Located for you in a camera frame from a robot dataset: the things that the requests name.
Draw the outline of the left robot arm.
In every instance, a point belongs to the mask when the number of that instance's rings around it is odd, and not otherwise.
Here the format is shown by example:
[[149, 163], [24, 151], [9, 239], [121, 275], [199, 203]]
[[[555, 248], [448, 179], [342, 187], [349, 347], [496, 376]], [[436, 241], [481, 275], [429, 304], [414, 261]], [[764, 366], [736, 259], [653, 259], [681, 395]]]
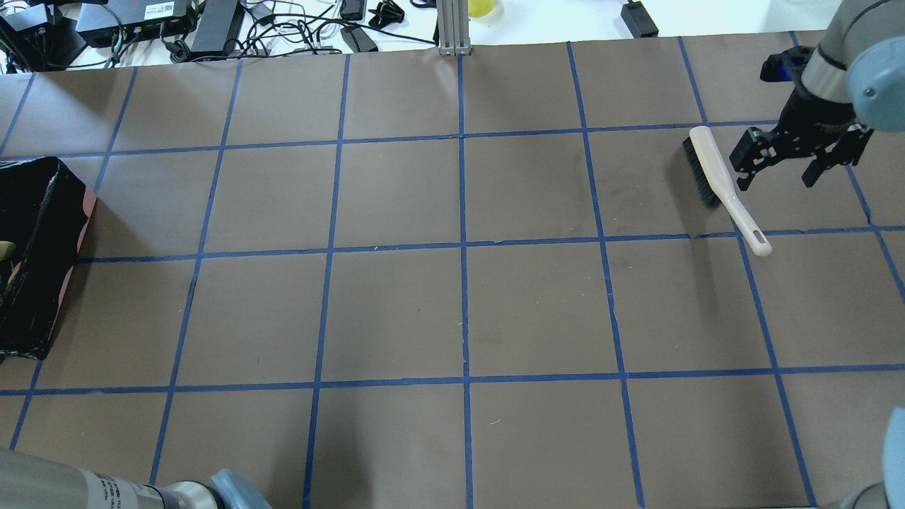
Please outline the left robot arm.
[[3, 508], [271, 508], [243, 476], [223, 469], [209, 483], [137, 484], [10, 449], [1, 451]]

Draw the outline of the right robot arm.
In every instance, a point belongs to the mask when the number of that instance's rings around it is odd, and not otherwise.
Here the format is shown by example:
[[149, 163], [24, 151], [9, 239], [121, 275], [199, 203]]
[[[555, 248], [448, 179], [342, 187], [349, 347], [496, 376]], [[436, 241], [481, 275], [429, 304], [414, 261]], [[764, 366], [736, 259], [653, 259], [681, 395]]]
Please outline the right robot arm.
[[770, 130], [750, 127], [731, 151], [737, 186], [761, 170], [807, 158], [812, 187], [837, 165], [857, 165], [873, 132], [903, 130], [901, 1], [843, 1], [814, 47], [796, 45], [761, 65], [765, 83], [794, 88]]

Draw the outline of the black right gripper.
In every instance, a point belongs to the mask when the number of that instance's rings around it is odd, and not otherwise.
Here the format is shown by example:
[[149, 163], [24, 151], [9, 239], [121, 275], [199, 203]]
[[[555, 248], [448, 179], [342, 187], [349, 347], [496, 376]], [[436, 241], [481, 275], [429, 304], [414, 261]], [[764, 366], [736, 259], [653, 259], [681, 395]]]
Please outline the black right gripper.
[[749, 190], [757, 173], [770, 165], [796, 158], [811, 159], [801, 180], [812, 188], [837, 165], [858, 164], [873, 132], [858, 122], [850, 103], [825, 100], [795, 85], [778, 124], [770, 130], [748, 128], [730, 152], [738, 190]]

